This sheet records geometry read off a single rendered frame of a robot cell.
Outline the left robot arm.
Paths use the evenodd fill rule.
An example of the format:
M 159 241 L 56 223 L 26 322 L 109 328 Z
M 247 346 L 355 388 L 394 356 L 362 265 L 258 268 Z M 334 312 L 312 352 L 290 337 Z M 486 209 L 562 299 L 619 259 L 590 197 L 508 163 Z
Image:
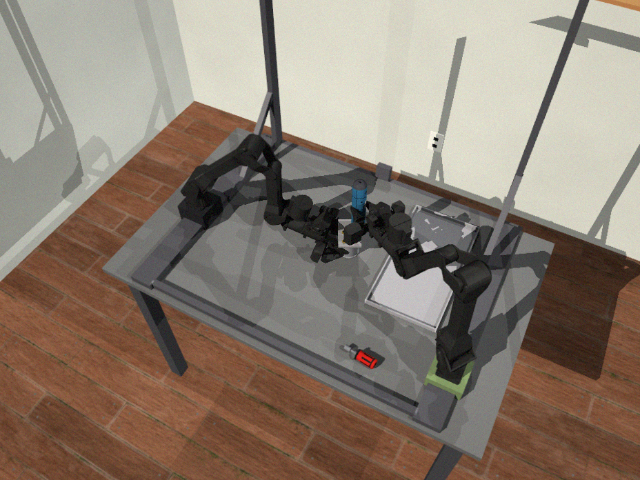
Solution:
M 402 212 L 392 215 L 390 206 L 383 202 L 369 208 L 366 221 L 378 233 L 384 233 L 384 229 L 388 227 L 388 235 L 383 240 L 382 247 L 392 257 L 395 270 L 403 279 L 437 266 L 441 269 L 444 282 L 454 292 L 454 300 L 448 326 L 437 331 L 435 341 L 438 363 L 435 374 L 459 385 L 467 363 L 477 358 L 468 330 L 477 298 L 492 281 L 489 266 L 477 255 L 460 250 L 453 244 L 436 249 L 437 251 L 424 252 L 419 239 L 410 239 L 411 217 Z M 415 248 L 417 250 L 409 254 L 408 251 Z M 446 265 L 454 261 L 465 266 L 450 272 Z

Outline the blue electric nut driver barrel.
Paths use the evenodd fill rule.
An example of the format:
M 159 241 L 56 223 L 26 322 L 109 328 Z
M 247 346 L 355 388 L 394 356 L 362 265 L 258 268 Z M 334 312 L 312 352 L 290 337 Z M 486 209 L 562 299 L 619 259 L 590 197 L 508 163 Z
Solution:
M 357 179 L 352 184 L 352 207 L 364 216 L 363 222 L 366 222 L 366 198 L 367 183 L 362 179 Z

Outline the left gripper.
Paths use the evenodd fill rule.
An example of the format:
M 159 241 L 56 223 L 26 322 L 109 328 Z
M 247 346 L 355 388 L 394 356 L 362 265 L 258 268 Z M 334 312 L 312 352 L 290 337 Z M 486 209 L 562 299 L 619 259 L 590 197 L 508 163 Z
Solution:
M 369 210 L 369 208 L 371 206 L 374 206 L 375 204 L 366 201 L 366 208 Z M 398 213 L 398 212 L 402 212 L 405 213 L 405 205 L 400 201 L 396 201 L 394 203 L 392 203 L 391 205 L 391 213 L 392 215 L 394 213 Z M 361 216 L 352 206 L 350 206 L 350 210 L 353 216 L 353 219 L 356 220 L 353 223 L 350 223 L 348 225 L 345 226 L 344 228 L 344 236 L 343 236 L 343 240 L 349 245 L 351 246 L 352 244 L 358 242 L 361 240 L 361 237 L 363 235 L 366 234 L 366 232 L 370 233 L 370 237 L 371 238 L 375 238 L 378 242 L 378 246 L 381 248 L 382 247 L 382 243 L 383 240 L 387 237 L 388 235 L 388 227 L 385 228 L 385 232 L 384 233 L 378 233 L 374 230 L 372 230 L 369 225 L 367 223 L 363 222 L 364 216 Z

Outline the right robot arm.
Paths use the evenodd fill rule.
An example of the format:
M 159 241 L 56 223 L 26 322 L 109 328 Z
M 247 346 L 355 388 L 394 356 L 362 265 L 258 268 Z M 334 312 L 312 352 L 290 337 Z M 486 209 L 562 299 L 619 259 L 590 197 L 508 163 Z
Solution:
M 263 166 L 258 162 L 263 153 L 268 165 Z M 210 165 L 197 166 L 190 175 L 184 189 L 183 196 L 188 197 L 186 205 L 202 211 L 212 200 L 207 191 L 211 190 L 217 179 L 238 166 L 248 166 L 255 172 L 260 172 L 266 177 L 267 204 L 263 218 L 272 225 L 282 225 L 301 234 L 306 219 L 313 206 L 312 199 L 307 195 L 292 195 L 291 199 L 283 199 L 281 162 L 275 157 L 271 146 L 259 135 L 249 134 L 237 147 L 226 156 Z M 213 181 L 212 181 L 213 180 Z M 291 200 L 291 201 L 290 201 Z M 290 204 L 290 206 L 289 206 Z M 328 228 L 334 216 L 331 209 L 321 206 L 319 216 L 312 216 L 313 224 L 308 227 L 317 235 Z

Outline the white shallow rectangular tray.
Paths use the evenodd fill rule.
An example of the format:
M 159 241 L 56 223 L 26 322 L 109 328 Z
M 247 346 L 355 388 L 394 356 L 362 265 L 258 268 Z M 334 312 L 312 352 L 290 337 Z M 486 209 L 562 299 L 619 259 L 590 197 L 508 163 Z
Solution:
M 424 252 L 453 244 L 470 252 L 480 227 L 416 205 L 411 239 L 419 239 Z M 431 268 L 410 279 L 400 277 L 389 255 L 365 303 L 436 332 L 453 291 L 443 281 L 441 269 Z

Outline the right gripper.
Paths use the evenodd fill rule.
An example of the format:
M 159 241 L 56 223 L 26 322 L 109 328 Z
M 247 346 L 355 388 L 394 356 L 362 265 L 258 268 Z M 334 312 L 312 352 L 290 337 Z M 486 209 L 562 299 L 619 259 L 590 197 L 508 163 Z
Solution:
M 314 251 L 312 251 L 313 253 L 311 254 L 310 258 L 312 259 L 313 262 L 318 263 L 318 261 L 320 260 L 321 257 L 323 257 L 324 255 L 327 254 L 348 254 L 348 251 L 343 249 L 343 248 L 338 248 L 338 246 L 334 245 L 331 240 L 329 240 L 329 242 L 326 241 L 326 238 L 328 236 L 329 231 L 331 230 L 331 234 L 337 235 L 338 236 L 338 219 L 335 219 L 339 213 L 339 209 L 336 208 L 331 208 L 331 213 L 334 218 L 331 221 L 331 224 L 328 228 L 324 229 L 326 230 L 324 232 L 324 230 L 322 231 L 321 236 L 315 234 L 309 227 L 308 224 L 311 223 L 313 224 L 314 220 L 312 219 L 312 217 L 308 217 L 306 220 L 306 223 L 303 227 L 303 230 L 301 231 L 301 234 L 303 234 L 303 238 L 306 237 L 310 237 L 311 239 L 316 240 L 315 243 L 317 243 L 314 247 Z M 323 238 L 322 238 L 323 236 Z

